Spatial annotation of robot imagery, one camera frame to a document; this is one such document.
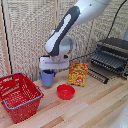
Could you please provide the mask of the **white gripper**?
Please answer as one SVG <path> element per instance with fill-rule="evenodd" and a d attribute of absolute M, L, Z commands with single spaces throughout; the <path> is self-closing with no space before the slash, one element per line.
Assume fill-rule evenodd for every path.
<path fill-rule="evenodd" d="M 42 56 L 39 59 L 39 68 L 41 70 L 66 69 L 69 67 L 69 58 L 67 55 L 56 56 L 52 59 L 50 56 Z"/>

